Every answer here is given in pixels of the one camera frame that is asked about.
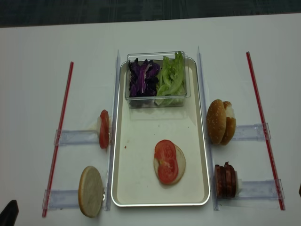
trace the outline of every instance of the clear plastic container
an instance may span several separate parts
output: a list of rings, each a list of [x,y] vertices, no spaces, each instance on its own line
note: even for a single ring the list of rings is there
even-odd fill
[[[183,51],[180,51],[183,55],[183,90],[180,95],[167,95],[167,96],[139,96],[131,97],[130,96],[130,79],[132,73],[129,69],[130,63],[133,63],[138,59],[138,64],[142,65],[143,62],[147,59],[148,61],[152,60],[154,63],[160,65],[160,71],[162,70],[163,57],[168,57],[169,62],[173,63],[175,59],[175,52],[163,52],[163,53],[146,53],[146,54],[129,54],[127,56],[127,81],[125,89],[125,98],[127,100],[128,106],[130,108],[143,108],[143,107],[174,107],[174,106],[183,106],[185,98],[190,96],[190,87],[189,87],[189,70],[188,70],[188,59]]]

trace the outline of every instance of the food item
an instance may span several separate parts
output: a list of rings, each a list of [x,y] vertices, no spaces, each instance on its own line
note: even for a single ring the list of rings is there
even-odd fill
[[[227,197],[227,187],[226,187],[226,171],[223,166],[220,166],[221,179],[222,179],[222,196]]]
[[[224,108],[226,112],[226,130],[225,134],[222,137],[221,145],[226,145],[232,139],[236,129],[236,119],[234,115],[234,110],[232,108],[232,104],[229,101],[224,101]]]
[[[221,177],[221,169],[219,165],[215,165],[214,167],[214,178],[215,178],[215,188],[216,188],[216,196],[218,198],[222,197],[222,177]]]
[[[229,164],[225,163],[225,176],[226,176],[226,188],[227,188],[227,197],[231,197],[232,194],[232,177],[231,177],[231,169]]]
[[[207,130],[213,144],[226,145],[233,138],[236,119],[229,101],[214,100],[207,112]]]
[[[175,145],[170,140],[161,140],[155,147],[155,158],[160,160],[175,159]]]
[[[184,59],[181,52],[175,53],[175,59],[169,61],[163,57],[162,70],[158,74],[157,96],[184,95]],[[173,102],[181,102],[183,99],[157,99],[157,105],[170,105]]]
[[[237,174],[233,168],[233,166],[229,165],[229,162],[225,163],[225,168],[230,169],[231,172],[231,193],[230,197],[235,197],[235,194],[237,192]]]
[[[130,77],[130,97],[150,97],[156,96],[156,84],[159,82],[157,74],[160,66],[152,60],[147,59],[142,65],[138,64],[138,59],[129,63]]]
[[[99,146],[105,149],[109,145],[109,114],[103,110],[97,118],[96,131],[99,136]]]
[[[238,195],[241,191],[241,185],[242,185],[242,182],[241,180],[238,179],[238,176],[237,176],[237,171],[235,171],[235,180],[236,180],[236,191],[235,191],[235,196]]]
[[[213,101],[207,113],[207,130],[213,144],[219,144],[226,130],[226,111],[221,100]]]
[[[87,166],[79,181],[79,208],[89,218],[98,215],[103,202],[103,182],[98,170]]]
[[[186,160],[182,150],[169,140],[160,141],[155,147],[154,169],[163,184],[176,184],[184,175]]]
[[[234,198],[239,192],[237,173],[228,162],[225,163],[224,167],[215,165],[214,178],[218,198]]]

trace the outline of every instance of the bottom bun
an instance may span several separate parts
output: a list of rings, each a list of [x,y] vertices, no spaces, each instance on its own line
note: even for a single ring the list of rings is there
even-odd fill
[[[172,183],[169,183],[167,185],[174,185],[174,184],[178,183],[179,180],[181,180],[181,178],[183,177],[185,168],[186,168],[186,160],[185,160],[184,153],[177,145],[174,145],[174,146],[175,146],[175,154],[176,154],[176,159],[177,159],[177,163],[178,163],[179,173],[178,173],[178,176],[176,177],[176,179]],[[155,169],[155,173],[159,179],[158,168],[159,168],[159,162],[156,158],[154,158],[154,169]]]
[[[89,218],[98,215],[103,202],[103,182],[98,170],[87,166],[79,181],[79,208]]]

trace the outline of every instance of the top bun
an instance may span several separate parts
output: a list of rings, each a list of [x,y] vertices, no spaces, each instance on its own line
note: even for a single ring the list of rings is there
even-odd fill
[[[219,99],[213,101],[209,106],[206,119],[208,134],[213,144],[222,141],[227,125],[226,118],[224,103]]]

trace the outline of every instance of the purple cabbage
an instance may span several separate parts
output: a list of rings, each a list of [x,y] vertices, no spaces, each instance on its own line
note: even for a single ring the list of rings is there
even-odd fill
[[[157,74],[160,66],[152,60],[145,60],[142,65],[138,64],[138,59],[129,63],[131,72],[130,97],[156,96],[156,84],[159,82]]]

